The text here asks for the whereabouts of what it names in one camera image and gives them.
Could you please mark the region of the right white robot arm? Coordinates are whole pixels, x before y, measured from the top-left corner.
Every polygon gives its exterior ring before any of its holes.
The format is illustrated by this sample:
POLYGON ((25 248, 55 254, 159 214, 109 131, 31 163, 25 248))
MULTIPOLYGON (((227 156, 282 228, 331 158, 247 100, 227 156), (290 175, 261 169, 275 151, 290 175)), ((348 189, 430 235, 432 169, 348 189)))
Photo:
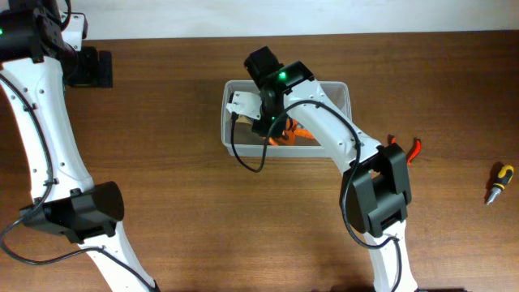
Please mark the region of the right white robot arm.
POLYGON ((250 53, 244 67, 259 89, 245 103, 253 111, 253 132, 280 138, 288 121, 299 122, 336 164, 341 217, 349 236, 369 251, 374 290, 418 290, 405 244, 412 200, 405 152, 355 126, 302 62, 285 66, 265 46, 250 53))

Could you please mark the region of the clear plastic container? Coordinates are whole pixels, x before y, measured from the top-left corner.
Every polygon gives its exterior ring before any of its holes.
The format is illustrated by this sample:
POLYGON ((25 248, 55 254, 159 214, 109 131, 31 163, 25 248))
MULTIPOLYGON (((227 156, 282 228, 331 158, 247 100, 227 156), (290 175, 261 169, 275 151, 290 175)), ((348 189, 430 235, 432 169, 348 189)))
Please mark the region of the clear plastic container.
MULTIPOLYGON (((320 84, 331 102, 352 120, 347 85, 338 81, 321 81, 320 84)), ((221 141, 231 156, 234 155, 230 143, 231 113, 225 106, 235 92, 258 94, 259 89, 252 80, 230 80, 225 84, 221 109, 221 141)), ((264 138, 251 131, 251 124, 238 122, 234 131, 234 146, 240 157, 262 157, 264 138)), ((267 157, 320 158, 328 157, 328 154, 315 140, 297 137, 294 145, 269 145, 267 157)))

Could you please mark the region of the small red cutting pliers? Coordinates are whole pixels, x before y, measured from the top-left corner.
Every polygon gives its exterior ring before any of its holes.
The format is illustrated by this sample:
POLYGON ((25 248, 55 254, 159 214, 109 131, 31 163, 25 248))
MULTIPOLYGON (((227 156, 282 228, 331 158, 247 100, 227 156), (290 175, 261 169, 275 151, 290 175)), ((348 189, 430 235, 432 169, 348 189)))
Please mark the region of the small red cutting pliers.
MULTIPOLYGON (((395 135, 388 135, 388 143, 395 144, 397 142, 395 135)), ((406 154, 406 164, 408 167, 411 166, 413 159, 421 152, 422 141, 419 138, 414 138, 412 148, 406 154)))

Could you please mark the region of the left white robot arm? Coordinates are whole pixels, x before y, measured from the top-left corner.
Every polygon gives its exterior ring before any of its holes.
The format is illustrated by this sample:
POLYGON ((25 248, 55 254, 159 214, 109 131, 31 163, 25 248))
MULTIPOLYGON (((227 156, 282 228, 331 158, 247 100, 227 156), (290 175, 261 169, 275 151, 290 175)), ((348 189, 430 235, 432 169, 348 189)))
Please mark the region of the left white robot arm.
POLYGON ((11 1, 1 13, 1 87, 31 178, 32 203, 18 222, 77 245, 111 290, 155 291, 126 236, 118 185, 93 182, 71 129, 66 88, 113 85, 112 54, 83 45, 87 34, 85 15, 55 1, 11 1))

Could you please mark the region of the long nose pliers orange black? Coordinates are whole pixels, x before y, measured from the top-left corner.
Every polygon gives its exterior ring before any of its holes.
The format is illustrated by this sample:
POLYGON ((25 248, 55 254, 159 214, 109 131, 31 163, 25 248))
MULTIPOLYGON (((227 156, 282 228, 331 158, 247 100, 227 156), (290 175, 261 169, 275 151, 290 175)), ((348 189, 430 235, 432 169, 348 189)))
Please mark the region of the long nose pliers orange black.
POLYGON ((280 137, 274 137, 268 139, 269 145, 274 146, 294 146, 296 135, 294 134, 294 131, 297 129, 298 122, 296 120, 293 120, 292 118, 287 118, 285 129, 283 130, 280 137))

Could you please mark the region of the orange screwdriver bit holder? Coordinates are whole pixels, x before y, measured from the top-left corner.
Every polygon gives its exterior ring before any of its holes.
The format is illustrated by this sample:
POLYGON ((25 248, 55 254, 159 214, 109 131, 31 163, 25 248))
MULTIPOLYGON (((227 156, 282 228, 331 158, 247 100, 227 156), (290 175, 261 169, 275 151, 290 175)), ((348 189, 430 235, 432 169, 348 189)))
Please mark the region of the orange screwdriver bit holder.
POLYGON ((302 128, 296 128, 293 130, 295 136, 302 137, 309 140, 315 140, 315 137, 307 130, 302 128))

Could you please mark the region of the orange scraper wooden handle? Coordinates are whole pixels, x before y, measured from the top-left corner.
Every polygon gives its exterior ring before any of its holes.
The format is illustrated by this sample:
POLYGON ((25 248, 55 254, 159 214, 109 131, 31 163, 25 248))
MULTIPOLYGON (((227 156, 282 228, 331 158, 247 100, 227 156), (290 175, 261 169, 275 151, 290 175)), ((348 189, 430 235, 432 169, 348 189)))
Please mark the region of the orange scraper wooden handle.
POLYGON ((244 123, 251 125, 253 123, 253 120, 247 116, 239 115, 236 119, 236 123, 244 123))

